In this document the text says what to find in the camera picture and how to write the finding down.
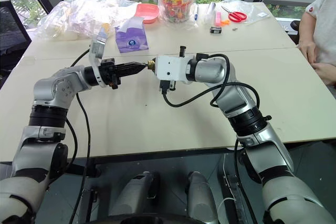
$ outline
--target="pink plastic tray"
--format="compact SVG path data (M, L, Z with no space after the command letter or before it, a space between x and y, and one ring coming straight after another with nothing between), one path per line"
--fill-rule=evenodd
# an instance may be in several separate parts
M159 7L152 4L138 4L135 16L144 18L143 23L149 24L155 22L159 15Z

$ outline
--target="pink eraser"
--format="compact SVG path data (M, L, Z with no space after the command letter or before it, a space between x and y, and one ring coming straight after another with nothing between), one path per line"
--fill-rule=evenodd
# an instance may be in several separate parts
M222 22L222 13L216 12L215 26L221 26Z

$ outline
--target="scissors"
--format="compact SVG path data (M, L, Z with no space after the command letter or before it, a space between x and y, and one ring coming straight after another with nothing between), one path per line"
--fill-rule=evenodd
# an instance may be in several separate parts
M228 9L226 9L224 6L222 6L222 8L229 13L229 19L232 22L240 23L247 19L247 15L245 13L231 12Z

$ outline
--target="grey floor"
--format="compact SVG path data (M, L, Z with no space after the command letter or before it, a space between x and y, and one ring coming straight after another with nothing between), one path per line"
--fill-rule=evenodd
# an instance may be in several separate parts
M336 219L336 147L322 142L297 147L290 151L295 163L295 174L310 186L325 208ZM209 181L216 205L223 200L217 179L217 169L223 165L223 154L199 155L179 158L165 158L148 161L110 163L100 165L99 178L87 179L86 188L97 187L100 199L93 205L91 220L107 215L121 189L134 175L145 170L158 171L161 174L161 189L158 209L161 212L186 214L186 194L184 192L187 175L190 171L201 172ZM8 172L1 167L0 174ZM233 173L233 154L226 155L226 169ZM262 223L264 206L261 198L261 186L246 174L239 166L243 186L253 206L258 223ZM68 223L75 205L81 178L64 175L54 182L46 193L36 223ZM226 223L225 210L219 210L221 224Z

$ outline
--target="black cable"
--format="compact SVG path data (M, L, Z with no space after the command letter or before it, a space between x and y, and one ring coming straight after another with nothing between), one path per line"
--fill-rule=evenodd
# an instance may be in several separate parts
M76 155L77 155L77 150L78 150L78 141L77 141L77 136L76 136L75 130L72 127L72 125L71 125L71 123L69 122L68 119L66 119L66 123L69 126L70 131L72 133L72 136L73 136L73 139L74 139L74 144L75 144L75 150L73 151L74 153L72 155L71 161L69 162L69 164L67 165L67 167L65 168L64 171L66 171L73 164L73 162L74 162L74 160L76 158Z
M224 55L224 54L214 54L214 55L210 55L209 58L214 58L214 57L222 57L225 59L226 61L226 72L225 72L225 77L224 77L224 81L222 83L221 89L219 90L219 92L213 97L213 99L210 101L210 106L212 107L216 107L218 108L217 104L214 104L214 102L218 99L218 97L223 93L226 83L229 79L230 76L230 61L229 58Z
M83 58L83 56L85 54L87 54L89 52L89 49L86 50L84 53L82 53L72 64L71 66L73 67L81 58ZM81 185L80 185L80 189L79 189L79 193L78 193L78 196L77 196L77 200L76 200L76 203L75 203L75 207L72 211L72 215L70 217L70 220L69 220L69 224L72 224L74 218L75 218L75 215L76 215L76 211L77 211L77 208L78 208L78 205L79 205L79 202L80 202L80 198L82 196L82 193L83 193L83 189L84 189L84 184L85 184L85 180L86 180L86 172L87 172L87 169L88 169L88 165L89 165L89 157L90 157L90 149L91 149L91 132L90 132L90 124L89 124L89 118L88 118L88 115L85 111L85 108L83 106L83 104L81 103L80 99L79 99L79 95L78 93L76 94L76 98L77 98L77 101L78 101L78 104L80 106L80 108L82 109L83 111L83 114L85 116L85 122L86 122L86 127L87 127L87 130L88 130L88 151L87 151L87 156L86 156L86 162L85 162L85 166L84 166L84 171L83 171L83 176L82 176L82 181L81 181Z
M234 166L235 166L235 172L236 172L236 176L237 176L237 180L238 180L238 187L240 188L241 194L244 197L244 200L246 202L248 211L250 212L251 219L252 219L253 223L254 224L258 224L256 216L255 216L255 214L253 212L251 203L250 203L250 201L247 198L247 195L246 195L245 190L244 190L243 185L242 185L242 181L240 180L240 176L239 176L238 165L237 165L237 148L238 148L238 143L239 143L239 140L237 139L236 140L236 144L235 144L235 150L234 150Z
M84 53L82 53L72 64L71 64L71 67L73 67L74 65L77 64L77 62L83 58L88 52L90 51L90 49L86 50Z
M257 107L259 107L259 105L260 105L259 94L258 94L257 90L255 90L252 86L250 86L250 85L248 85L248 84L246 84L246 83L243 83L243 82L228 82L228 83L226 84L226 86L242 86L242 87L245 87L245 88L250 89L250 90L254 93L254 95L256 96ZM163 95L163 99L164 99L164 101L165 101L169 106L174 107L174 108L178 108L178 107L184 106L184 105L186 105L186 104L188 104L188 103L190 103L190 102L196 100L197 98L199 98L199 97L201 97L201 96L203 96L203 95L205 95L205 94L207 94L207 93L209 93L209 92L211 92L211 91L213 91L213 90L215 90L215 89L219 89L219 88L221 88L221 87L222 87L221 84L220 84L220 85L213 86L213 87L211 87L211 88L209 88L209 89L207 89L207 90L204 90L203 92L201 92L201 93L195 95L194 97L190 98L189 100L187 100L187 101L185 101L185 102L182 102L182 103L179 103L179 104L173 104L173 103L171 103L171 102L168 100L166 94Z

